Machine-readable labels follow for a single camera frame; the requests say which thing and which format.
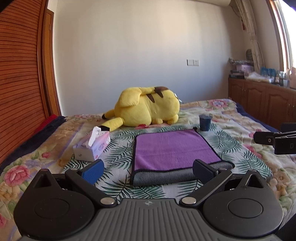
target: light switch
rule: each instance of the light switch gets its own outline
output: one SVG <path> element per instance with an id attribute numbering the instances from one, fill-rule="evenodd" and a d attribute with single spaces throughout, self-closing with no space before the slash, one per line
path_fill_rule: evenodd
<path id="1" fill-rule="evenodd" d="M 187 59 L 187 65 L 193 66 L 193 59 Z"/>

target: white wall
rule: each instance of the white wall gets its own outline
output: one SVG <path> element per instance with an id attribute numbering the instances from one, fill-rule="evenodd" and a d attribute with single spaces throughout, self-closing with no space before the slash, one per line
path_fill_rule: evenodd
<path id="1" fill-rule="evenodd" d="M 228 58 L 245 58 L 231 7 L 189 0 L 59 0 L 57 85 L 64 115 L 113 109 L 131 86 L 167 86 L 184 102 L 228 95 Z M 186 59 L 198 59 L 199 67 Z"/>
<path id="2" fill-rule="evenodd" d="M 266 0 L 250 0 L 253 8 L 258 42 L 266 68 L 279 69 L 279 50 L 276 33 Z"/>
<path id="3" fill-rule="evenodd" d="M 56 87 L 57 87 L 57 97 L 59 99 L 59 105 L 61 109 L 61 114 L 64 115 L 63 112 L 63 106 L 61 103 L 61 97 L 59 93 L 59 85 L 58 85 L 58 79 L 57 79 L 57 72 L 56 72 L 56 61 L 55 61 L 55 25 L 56 25 L 56 11 L 57 11 L 57 2 L 58 0 L 48 0 L 47 8 L 54 12 L 54 21 L 52 26 L 52 55 L 53 55 L 53 61 L 54 61 L 54 78 L 56 81 Z"/>

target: curtain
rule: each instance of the curtain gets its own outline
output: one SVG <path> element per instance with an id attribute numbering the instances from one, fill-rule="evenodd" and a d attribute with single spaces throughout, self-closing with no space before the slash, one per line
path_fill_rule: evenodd
<path id="1" fill-rule="evenodd" d="M 235 0 L 235 2 L 249 34 L 255 71 L 260 73 L 261 67 L 264 67 L 264 61 L 258 43 L 257 27 L 250 0 Z"/>

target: dark blue blanket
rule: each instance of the dark blue blanket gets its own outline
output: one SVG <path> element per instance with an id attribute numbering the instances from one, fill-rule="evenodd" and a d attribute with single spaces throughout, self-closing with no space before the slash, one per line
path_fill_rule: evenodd
<path id="1" fill-rule="evenodd" d="M 266 129 L 268 129 L 268 130 L 271 131 L 271 132 L 279 132 L 277 129 L 275 129 L 275 128 L 273 128 L 273 127 L 271 127 L 271 126 L 269 126 L 269 125 L 263 123 L 263 122 L 260 121 L 260 120 L 255 119 L 255 118 L 252 117 L 250 114 L 246 113 L 246 112 L 244 111 L 244 108 L 242 107 L 241 104 L 236 103 L 236 105 L 237 105 L 237 112 L 240 113 L 241 115 L 246 116 L 246 117 L 249 117 L 249 118 L 251 118 L 252 120 L 254 120 L 254 121 L 260 123 L 262 126 L 264 126 Z"/>
<path id="2" fill-rule="evenodd" d="M 58 116 L 46 127 L 44 127 L 40 132 L 33 135 L 29 140 L 21 144 L 14 152 L 12 152 L 1 164 L 0 164 L 0 174 L 3 172 L 3 169 L 14 162 L 16 159 L 27 155 L 35 151 L 38 147 L 41 146 L 43 142 L 47 140 L 55 130 L 64 122 L 66 122 L 64 116 Z"/>

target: pikachu plush toy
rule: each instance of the pikachu plush toy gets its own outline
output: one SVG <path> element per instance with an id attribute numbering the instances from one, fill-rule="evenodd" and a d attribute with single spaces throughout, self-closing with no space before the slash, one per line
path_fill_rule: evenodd
<path id="1" fill-rule="evenodd" d="M 102 118 L 110 119 L 100 128 L 114 131 L 122 125 L 174 124 L 178 121 L 180 102 L 177 96 L 166 87 L 131 87 L 125 89 L 115 108 Z"/>

